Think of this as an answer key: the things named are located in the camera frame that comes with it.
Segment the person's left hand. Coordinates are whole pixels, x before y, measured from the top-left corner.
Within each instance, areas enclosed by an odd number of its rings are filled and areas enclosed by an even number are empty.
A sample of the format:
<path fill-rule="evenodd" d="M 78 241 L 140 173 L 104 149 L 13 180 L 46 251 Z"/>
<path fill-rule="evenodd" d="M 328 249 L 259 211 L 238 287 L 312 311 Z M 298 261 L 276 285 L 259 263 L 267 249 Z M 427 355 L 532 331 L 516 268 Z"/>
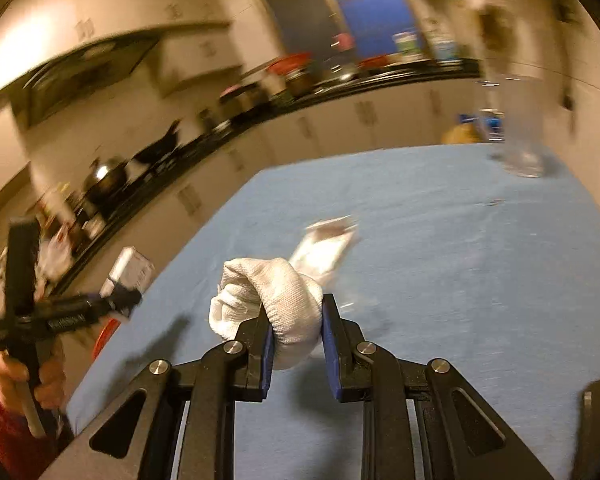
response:
<path fill-rule="evenodd" d="M 40 384 L 34 389 L 35 400 L 44 410 L 60 408 L 65 399 L 66 374 L 64 349 L 59 339 L 54 341 L 50 358 L 40 366 Z M 29 385 L 27 367 L 0 351 L 0 402 L 10 414 L 23 416 L 23 406 L 17 388 Z"/>

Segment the red jacket sleeve forearm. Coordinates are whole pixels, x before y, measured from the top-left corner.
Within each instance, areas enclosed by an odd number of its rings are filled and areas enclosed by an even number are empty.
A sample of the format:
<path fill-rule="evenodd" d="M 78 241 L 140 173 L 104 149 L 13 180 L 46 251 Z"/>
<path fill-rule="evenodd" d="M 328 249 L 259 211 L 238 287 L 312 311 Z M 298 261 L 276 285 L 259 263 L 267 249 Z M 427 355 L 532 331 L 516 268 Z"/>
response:
<path fill-rule="evenodd" d="M 65 447 L 58 437 L 33 437 L 26 419 L 0 401 L 0 462 L 13 479 L 40 478 Z"/>

